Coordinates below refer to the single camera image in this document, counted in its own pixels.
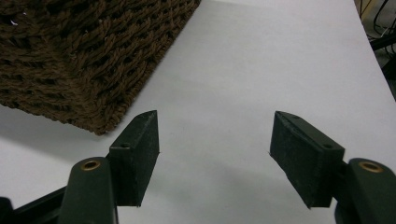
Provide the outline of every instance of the white surface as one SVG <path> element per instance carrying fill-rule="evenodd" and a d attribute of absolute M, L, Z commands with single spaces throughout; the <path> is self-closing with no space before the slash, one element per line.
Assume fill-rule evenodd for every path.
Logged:
<path fill-rule="evenodd" d="M 396 106 L 353 1 L 204 1 L 106 136 L 0 106 L 0 195 L 15 207 L 105 156 L 136 115 L 157 109 L 161 154 L 125 223 L 334 223 L 308 210 L 268 154 L 276 110 L 396 170 Z"/>

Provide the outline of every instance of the woven basket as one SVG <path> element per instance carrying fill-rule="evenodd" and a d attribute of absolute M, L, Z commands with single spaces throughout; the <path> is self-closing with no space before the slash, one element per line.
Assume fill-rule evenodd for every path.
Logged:
<path fill-rule="evenodd" d="M 113 130 L 200 0 L 1 0 L 0 104 Z"/>

